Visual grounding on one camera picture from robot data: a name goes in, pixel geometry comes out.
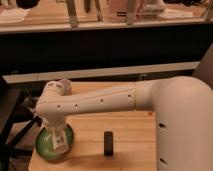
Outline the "white gripper with label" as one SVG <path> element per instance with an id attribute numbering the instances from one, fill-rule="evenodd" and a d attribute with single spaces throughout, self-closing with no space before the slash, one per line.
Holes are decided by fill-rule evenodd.
<path id="1" fill-rule="evenodd" d="M 46 129 L 52 136 L 53 151 L 62 154 L 68 151 L 68 140 L 66 136 L 65 124 L 47 125 Z"/>

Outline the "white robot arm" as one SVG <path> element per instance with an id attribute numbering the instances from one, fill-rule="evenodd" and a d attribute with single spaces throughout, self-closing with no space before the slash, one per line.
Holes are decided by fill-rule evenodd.
<path id="1" fill-rule="evenodd" d="M 71 82 L 50 81 L 36 104 L 48 126 L 72 114 L 156 113 L 157 171 L 213 171 L 213 89 L 187 76 L 130 82 L 70 95 Z"/>

